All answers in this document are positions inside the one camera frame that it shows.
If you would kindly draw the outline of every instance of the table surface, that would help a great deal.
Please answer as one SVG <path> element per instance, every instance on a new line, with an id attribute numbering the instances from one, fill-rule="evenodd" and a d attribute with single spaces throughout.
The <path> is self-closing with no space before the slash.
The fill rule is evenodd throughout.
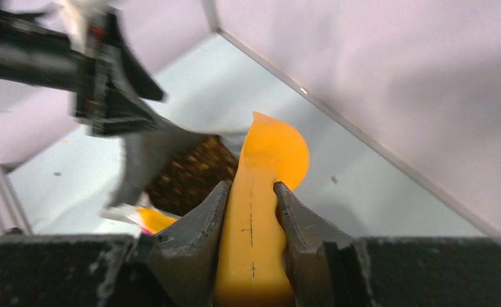
<path id="1" fill-rule="evenodd" d="M 155 79 L 158 114 L 191 130 L 228 133 L 235 152 L 259 111 L 295 126 L 311 152 L 299 199 L 341 230 L 360 235 L 483 235 L 304 97 L 218 35 Z M 122 175 L 122 142 L 80 127 L 9 174 L 36 233 L 132 233 L 97 212 Z"/>

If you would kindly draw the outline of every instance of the orange object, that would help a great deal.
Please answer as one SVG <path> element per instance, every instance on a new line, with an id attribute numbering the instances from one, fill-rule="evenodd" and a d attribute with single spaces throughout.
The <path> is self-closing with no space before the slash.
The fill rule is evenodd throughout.
<path id="1" fill-rule="evenodd" d="M 220 238 L 216 306 L 293 306 L 282 266 L 286 237 L 275 211 L 273 183 L 294 190 L 309 168 L 299 132 L 254 112 L 230 191 Z"/>

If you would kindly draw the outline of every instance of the brown contents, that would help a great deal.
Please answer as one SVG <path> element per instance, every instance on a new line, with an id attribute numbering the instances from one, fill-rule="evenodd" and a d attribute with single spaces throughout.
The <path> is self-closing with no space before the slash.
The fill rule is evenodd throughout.
<path id="1" fill-rule="evenodd" d="M 215 188 L 226 180 L 231 183 L 238 160 L 220 142 L 210 136 L 189 152 L 173 157 L 171 163 L 147 188 L 156 208 L 184 216 L 196 208 Z"/>

